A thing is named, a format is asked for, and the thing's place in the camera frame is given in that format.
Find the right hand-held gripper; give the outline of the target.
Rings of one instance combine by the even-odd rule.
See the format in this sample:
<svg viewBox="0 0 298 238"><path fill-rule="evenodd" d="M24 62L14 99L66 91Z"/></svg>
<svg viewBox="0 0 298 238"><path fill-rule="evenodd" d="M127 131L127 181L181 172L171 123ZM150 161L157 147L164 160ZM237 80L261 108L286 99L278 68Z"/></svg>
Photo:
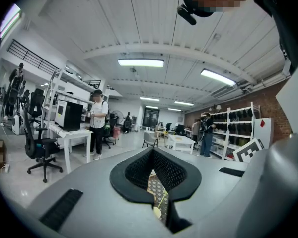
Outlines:
<svg viewBox="0 0 298 238"><path fill-rule="evenodd" d="M270 147L238 238L298 238L298 134Z"/></svg>

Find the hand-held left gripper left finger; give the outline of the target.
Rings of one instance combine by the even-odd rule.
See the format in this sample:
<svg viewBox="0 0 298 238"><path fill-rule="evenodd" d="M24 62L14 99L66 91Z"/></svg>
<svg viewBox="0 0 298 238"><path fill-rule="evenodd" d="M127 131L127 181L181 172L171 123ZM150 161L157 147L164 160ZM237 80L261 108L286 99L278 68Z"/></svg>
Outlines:
<svg viewBox="0 0 298 238"><path fill-rule="evenodd" d="M63 238L170 238L147 191L153 151L141 148L70 172L40 193L28 211Z"/></svg>

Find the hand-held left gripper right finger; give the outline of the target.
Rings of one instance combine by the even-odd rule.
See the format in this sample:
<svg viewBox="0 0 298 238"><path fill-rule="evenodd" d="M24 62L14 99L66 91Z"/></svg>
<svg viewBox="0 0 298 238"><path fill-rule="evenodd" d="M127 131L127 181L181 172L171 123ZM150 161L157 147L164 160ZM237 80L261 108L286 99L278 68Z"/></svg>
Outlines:
<svg viewBox="0 0 298 238"><path fill-rule="evenodd" d="M235 234L245 208L239 192L247 164L198 157L166 148L153 149L162 163L155 172L176 177L167 186L168 228L174 234Z"/></svg>

